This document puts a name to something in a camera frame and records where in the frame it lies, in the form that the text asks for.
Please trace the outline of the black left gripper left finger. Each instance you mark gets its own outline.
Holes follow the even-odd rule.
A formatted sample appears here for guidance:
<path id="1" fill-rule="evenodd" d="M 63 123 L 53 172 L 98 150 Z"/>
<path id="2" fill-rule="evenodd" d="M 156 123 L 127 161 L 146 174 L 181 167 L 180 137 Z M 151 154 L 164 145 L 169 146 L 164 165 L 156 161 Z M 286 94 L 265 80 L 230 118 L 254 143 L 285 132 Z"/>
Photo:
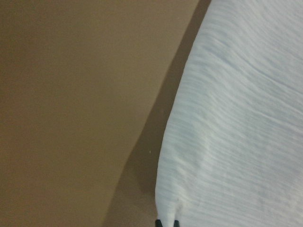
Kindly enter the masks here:
<path id="1" fill-rule="evenodd" d="M 162 227 L 162 223 L 161 223 L 161 220 L 160 219 L 157 219 L 155 221 L 155 227 Z"/>

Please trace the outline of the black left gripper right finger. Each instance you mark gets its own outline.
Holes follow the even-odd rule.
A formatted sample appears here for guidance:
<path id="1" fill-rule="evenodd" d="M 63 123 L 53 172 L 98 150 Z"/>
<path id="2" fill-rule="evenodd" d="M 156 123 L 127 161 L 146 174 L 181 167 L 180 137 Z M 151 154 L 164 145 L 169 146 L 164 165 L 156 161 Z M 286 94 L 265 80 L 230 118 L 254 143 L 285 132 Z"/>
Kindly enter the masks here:
<path id="1" fill-rule="evenodd" d="M 178 220 L 174 221 L 174 227 L 179 227 L 179 221 Z"/>

